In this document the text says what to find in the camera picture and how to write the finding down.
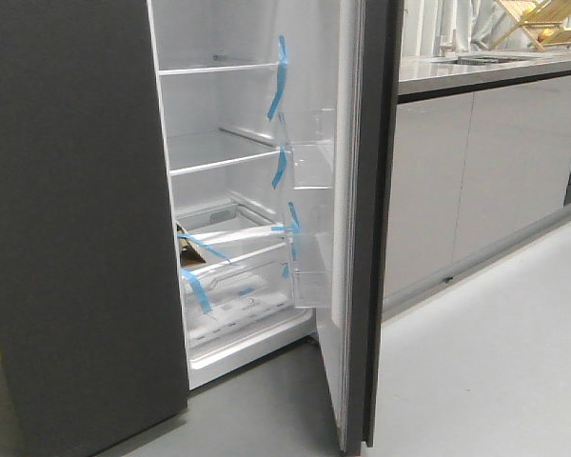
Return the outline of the lower clear door bin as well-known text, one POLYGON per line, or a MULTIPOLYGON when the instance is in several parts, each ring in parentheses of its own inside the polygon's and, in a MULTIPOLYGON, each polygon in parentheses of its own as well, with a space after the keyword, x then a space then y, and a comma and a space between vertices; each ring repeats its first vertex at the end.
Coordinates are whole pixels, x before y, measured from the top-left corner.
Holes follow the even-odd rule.
MULTIPOLYGON (((297 210, 301 233, 298 260, 290 267, 296 308, 329 308, 332 282, 332 219, 327 204, 290 200, 297 210)), ((287 206, 287 222, 291 224, 287 206)), ((291 247, 289 244, 289 262, 291 247)))

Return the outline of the blue tape on lower drawer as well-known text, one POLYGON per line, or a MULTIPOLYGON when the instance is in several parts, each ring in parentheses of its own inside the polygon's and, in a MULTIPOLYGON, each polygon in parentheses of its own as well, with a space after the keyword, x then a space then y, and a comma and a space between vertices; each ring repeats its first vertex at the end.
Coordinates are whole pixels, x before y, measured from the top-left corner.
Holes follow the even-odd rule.
POLYGON ((190 290, 192 291, 195 301, 200 310, 204 314, 210 314, 213 311, 212 305, 208 299, 207 292, 197 274, 187 268, 181 268, 183 278, 186 280, 190 290))

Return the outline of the clear door bin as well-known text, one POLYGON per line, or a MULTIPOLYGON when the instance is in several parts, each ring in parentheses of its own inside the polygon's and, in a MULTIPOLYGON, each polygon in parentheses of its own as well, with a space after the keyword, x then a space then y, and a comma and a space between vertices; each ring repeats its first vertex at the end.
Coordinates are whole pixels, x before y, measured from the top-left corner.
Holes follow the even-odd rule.
POLYGON ((334 181, 335 110, 285 110, 278 113, 285 151, 293 159, 297 189, 331 189, 334 181))
MULTIPOLYGON (((296 308, 329 308, 332 282, 332 219, 327 204, 290 200, 297 210, 301 233, 298 260, 290 267, 296 308)), ((287 206, 287 222, 291 224, 287 206)), ((289 262, 291 247, 289 244, 289 262)))

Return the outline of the dark grey fridge door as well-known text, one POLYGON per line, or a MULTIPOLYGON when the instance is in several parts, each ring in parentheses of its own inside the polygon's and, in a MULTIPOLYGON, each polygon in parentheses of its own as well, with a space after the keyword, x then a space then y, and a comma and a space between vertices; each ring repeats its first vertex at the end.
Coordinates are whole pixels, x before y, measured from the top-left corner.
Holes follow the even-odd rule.
POLYGON ((403 3, 301 1, 288 37, 285 110, 335 110, 331 189, 287 202, 327 204, 332 219, 329 308, 309 308, 343 456, 371 440, 384 279, 385 218, 398 98, 403 3))

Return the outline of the blue tape strip top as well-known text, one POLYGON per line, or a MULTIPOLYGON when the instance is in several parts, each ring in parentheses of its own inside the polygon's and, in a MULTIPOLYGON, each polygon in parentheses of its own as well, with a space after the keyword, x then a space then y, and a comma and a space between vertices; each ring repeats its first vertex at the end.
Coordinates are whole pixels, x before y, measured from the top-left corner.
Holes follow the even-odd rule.
POLYGON ((276 73, 276 87, 273 99, 266 113, 266 118, 268 121, 271 121, 277 113, 277 109, 281 105, 286 90, 287 71, 289 64, 286 38, 280 34, 278 37, 278 42, 279 60, 276 73))

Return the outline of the upper clear crisper drawer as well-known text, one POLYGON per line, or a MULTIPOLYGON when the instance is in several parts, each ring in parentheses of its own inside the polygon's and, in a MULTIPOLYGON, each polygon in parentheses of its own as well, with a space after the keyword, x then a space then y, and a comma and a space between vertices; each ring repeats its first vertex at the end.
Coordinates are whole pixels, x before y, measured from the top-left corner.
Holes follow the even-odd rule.
MULTIPOLYGON (((284 233, 272 231, 270 227, 283 224, 235 202, 180 212, 176 215, 177 233, 187 232, 220 250, 229 257, 230 263, 235 263, 236 257, 281 243, 284 240, 284 233)), ((186 268, 195 269, 220 262, 229 264, 202 248, 197 249, 207 262, 186 268)))

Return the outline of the lower glass fridge shelf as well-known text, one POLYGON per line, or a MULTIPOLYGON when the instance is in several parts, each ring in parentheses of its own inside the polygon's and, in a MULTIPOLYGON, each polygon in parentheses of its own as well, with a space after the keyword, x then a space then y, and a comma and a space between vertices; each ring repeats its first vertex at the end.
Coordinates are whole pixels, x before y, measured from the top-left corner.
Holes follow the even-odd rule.
POLYGON ((169 174, 179 176, 238 165, 289 150, 270 135, 251 129, 219 127, 167 139, 169 174))

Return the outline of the white curtain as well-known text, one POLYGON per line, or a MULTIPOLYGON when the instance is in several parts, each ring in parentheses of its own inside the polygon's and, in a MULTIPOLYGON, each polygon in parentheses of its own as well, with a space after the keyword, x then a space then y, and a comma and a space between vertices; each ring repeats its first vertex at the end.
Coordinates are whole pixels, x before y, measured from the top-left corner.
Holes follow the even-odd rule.
POLYGON ((496 1, 405 0, 401 55, 485 51, 510 26, 496 1))

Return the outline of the wooden dish rack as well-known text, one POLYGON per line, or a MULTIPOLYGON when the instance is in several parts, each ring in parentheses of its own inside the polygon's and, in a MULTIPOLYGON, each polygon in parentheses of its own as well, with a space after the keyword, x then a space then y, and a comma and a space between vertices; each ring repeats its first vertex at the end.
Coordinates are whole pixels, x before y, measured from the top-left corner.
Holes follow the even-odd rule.
POLYGON ((491 44, 491 50, 517 30, 521 30, 530 46, 538 51, 571 47, 571 28, 564 24, 571 16, 571 0, 498 1, 497 5, 513 21, 513 26, 491 44))

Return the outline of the blue tape on upper drawer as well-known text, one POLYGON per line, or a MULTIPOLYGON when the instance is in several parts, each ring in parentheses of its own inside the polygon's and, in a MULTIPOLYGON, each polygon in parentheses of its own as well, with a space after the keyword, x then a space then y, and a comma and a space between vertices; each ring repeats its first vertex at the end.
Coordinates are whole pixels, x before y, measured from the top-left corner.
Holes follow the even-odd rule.
POLYGON ((221 252, 220 250, 212 247, 211 245, 195 238, 194 236, 192 236, 191 234, 189 234, 189 236, 196 242, 196 248, 202 248, 208 252, 210 252, 211 254, 213 254, 214 256, 217 256, 223 260, 226 260, 227 262, 230 263, 230 259, 227 255, 225 255, 223 252, 221 252))

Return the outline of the glass fridge shelf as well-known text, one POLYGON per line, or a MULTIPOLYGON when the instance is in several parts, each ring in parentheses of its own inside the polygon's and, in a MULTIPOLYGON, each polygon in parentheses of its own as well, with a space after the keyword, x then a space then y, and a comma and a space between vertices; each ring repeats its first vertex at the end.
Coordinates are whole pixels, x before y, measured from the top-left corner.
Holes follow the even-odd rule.
POLYGON ((251 129, 219 127, 167 139, 169 174, 179 176, 238 165, 289 150, 270 135, 251 129))
POLYGON ((277 68, 277 61, 259 62, 214 54, 200 59, 175 57, 163 59, 159 63, 158 74, 176 76, 244 70, 275 70, 277 68))

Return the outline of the blue tape on drawer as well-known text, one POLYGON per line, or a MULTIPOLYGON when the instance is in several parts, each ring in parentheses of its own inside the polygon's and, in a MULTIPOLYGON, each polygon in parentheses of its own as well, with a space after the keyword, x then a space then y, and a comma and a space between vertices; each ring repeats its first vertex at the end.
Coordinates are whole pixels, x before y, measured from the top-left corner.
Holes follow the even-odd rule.
POLYGON ((195 301, 200 310, 204 314, 210 314, 213 311, 212 305, 208 299, 207 292, 197 274, 187 268, 181 268, 183 278, 186 280, 190 290, 192 291, 195 301))
POLYGON ((189 236, 196 242, 196 248, 202 248, 208 252, 210 252, 211 254, 213 254, 214 256, 217 256, 223 260, 226 260, 227 262, 230 263, 230 259, 227 255, 225 255, 223 252, 221 252, 220 250, 212 247, 211 245, 195 238, 194 236, 192 236, 191 234, 189 234, 189 236))

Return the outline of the upper clear door bin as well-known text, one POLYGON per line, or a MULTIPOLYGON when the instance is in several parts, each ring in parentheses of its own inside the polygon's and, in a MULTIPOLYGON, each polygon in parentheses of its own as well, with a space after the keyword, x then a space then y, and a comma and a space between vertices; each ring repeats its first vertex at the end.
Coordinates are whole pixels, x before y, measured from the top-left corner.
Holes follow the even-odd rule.
POLYGON ((334 181, 335 110, 285 110, 278 113, 285 151, 293 159, 297 189, 331 189, 334 181))

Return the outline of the upper glass fridge shelf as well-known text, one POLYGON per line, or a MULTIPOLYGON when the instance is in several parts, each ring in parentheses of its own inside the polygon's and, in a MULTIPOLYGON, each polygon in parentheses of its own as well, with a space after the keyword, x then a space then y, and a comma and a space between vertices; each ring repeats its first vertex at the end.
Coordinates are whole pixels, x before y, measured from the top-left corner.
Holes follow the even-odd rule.
POLYGON ((275 70, 277 68, 277 61, 259 62, 214 54, 200 59, 175 57, 163 59, 159 63, 158 74, 176 76, 244 70, 275 70))

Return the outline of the dark grey fridge body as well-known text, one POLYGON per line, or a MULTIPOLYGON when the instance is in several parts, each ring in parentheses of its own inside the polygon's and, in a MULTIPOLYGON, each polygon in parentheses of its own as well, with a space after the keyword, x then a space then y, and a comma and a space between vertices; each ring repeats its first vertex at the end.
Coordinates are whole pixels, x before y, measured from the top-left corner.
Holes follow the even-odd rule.
POLYGON ((160 76, 167 58, 279 60, 301 1, 0 1, 0 355, 28 456, 92 456, 190 391, 315 331, 292 307, 199 348, 176 215, 284 216, 278 155, 171 176, 167 139, 219 127, 284 145, 275 70, 160 76))

